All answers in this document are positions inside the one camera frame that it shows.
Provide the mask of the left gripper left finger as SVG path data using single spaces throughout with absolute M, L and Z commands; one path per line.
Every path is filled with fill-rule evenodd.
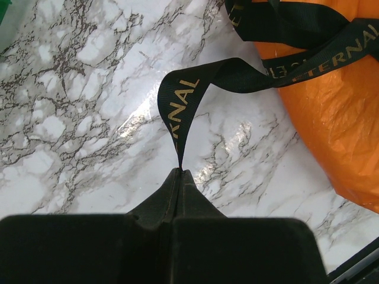
M 163 283 L 181 172 L 126 214 L 1 221 L 2 283 Z

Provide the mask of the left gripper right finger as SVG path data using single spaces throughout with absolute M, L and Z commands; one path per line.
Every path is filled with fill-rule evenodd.
M 228 218 L 180 175 L 171 283 L 327 283 L 309 227 L 294 218 Z

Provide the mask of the black printed ribbon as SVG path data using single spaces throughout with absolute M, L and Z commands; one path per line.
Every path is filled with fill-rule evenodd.
M 255 44 L 264 67 L 238 57 L 168 73 L 158 90 L 158 108 L 178 161 L 197 108 L 210 85 L 253 93 L 304 82 L 378 58 L 377 1 L 226 1 L 238 36 Z

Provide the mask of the green plastic basket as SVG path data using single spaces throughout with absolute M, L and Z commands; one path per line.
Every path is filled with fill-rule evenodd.
M 16 1 L 1 1 L 1 51 L 11 42 L 17 31 L 18 8 Z

